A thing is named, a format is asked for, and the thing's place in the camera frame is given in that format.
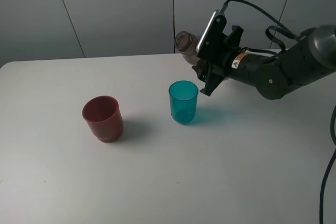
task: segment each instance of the plastic cup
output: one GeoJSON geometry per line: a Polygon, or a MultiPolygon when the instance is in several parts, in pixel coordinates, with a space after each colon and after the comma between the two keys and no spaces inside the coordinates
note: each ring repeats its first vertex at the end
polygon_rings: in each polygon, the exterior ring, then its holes
{"type": "Polygon", "coordinates": [[[113,97],[93,98],[84,106],[82,115],[92,133],[104,143],[118,140],[123,132],[119,105],[113,97]]]}
{"type": "Polygon", "coordinates": [[[169,88],[172,118],[178,123],[190,123],[195,117],[198,88],[190,81],[177,81],[169,88]]]}

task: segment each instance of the transparent jar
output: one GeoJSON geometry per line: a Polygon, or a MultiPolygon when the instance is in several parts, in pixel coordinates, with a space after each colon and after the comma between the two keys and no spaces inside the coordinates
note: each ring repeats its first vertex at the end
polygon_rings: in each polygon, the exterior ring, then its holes
{"type": "Polygon", "coordinates": [[[198,39],[195,35],[182,31],[175,36],[174,46],[191,65],[196,66],[200,60],[197,57],[196,47],[198,39]]]}

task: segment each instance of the sticker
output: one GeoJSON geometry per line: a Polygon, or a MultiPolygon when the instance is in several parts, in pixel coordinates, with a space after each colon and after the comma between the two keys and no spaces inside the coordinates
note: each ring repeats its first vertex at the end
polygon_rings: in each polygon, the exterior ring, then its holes
{"type": "Polygon", "coordinates": [[[237,69],[240,61],[247,55],[248,55],[247,52],[242,52],[233,60],[231,67],[237,69]]]}

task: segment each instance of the table surface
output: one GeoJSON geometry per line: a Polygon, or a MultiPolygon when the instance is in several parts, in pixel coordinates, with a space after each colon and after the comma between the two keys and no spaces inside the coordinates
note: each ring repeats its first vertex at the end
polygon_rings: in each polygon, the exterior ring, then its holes
{"type": "MultiPolygon", "coordinates": [[[[0,223],[318,223],[336,74],[277,101],[225,81],[190,125],[170,115],[177,80],[204,85],[178,54],[1,68],[0,223]],[[98,95],[120,103],[117,143],[81,116],[98,95]]],[[[335,169],[325,193],[335,223],[335,169]]]]}

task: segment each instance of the cup rim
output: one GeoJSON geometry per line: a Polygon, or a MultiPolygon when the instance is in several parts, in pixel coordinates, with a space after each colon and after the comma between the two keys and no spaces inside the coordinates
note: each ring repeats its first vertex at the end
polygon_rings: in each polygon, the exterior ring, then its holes
{"type": "Polygon", "coordinates": [[[171,84],[170,87],[169,87],[169,96],[171,96],[172,98],[174,98],[174,99],[176,99],[176,100],[178,100],[178,101],[181,101],[181,102],[190,101],[190,100],[195,99],[195,97],[198,96],[198,87],[196,86],[195,83],[193,83],[193,82],[191,82],[191,81],[187,81],[187,80],[175,81],[175,82],[174,82],[173,84],[171,84]],[[191,83],[191,84],[196,88],[196,90],[197,90],[196,94],[195,94],[192,98],[187,99],[187,100],[181,100],[181,99],[178,99],[178,98],[174,97],[174,96],[171,94],[171,92],[170,92],[170,89],[172,88],[172,86],[173,86],[174,84],[176,84],[176,83],[178,83],[178,82],[184,82],[184,81],[185,81],[185,82],[189,82],[189,83],[191,83]]]}
{"type": "Polygon", "coordinates": [[[109,95],[100,95],[100,96],[98,96],[98,97],[92,98],[90,101],[88,101],[88,102],[84,105],[84,107],[83,107],[83,109],[82,109],[82,116],[83,116],[83,118],[85,119],[85,121],[87,121],[87,122],[89,122],[89,123],[102,123],[102,122],[106,122],[108,119],[114,117],[118,110],[119,110],[119,103],[118,103],[118,101],[116,100],[116,98],[111,97],[111,96],[109,96],[109,95]],[[87,106],[88,106],[88,104],[89,104],[90,102],[92,102],[92,101],[95,100],[95,99],[101,98],[101,97],[111,99],[111,100],[116,104],[116,110],[114,111],[114,113],[113,113],[110,117],[108,117],[108,118],[106,118],[106,119],[104,119],[104,120],[102,120],[102,121],[99,121],[99,122],[97,122],[97,121],[91,121],[91,120],[89,120],[89,119],[84,115],[84,110],[85,110],[85,108],[87,108],[87,106]]]}

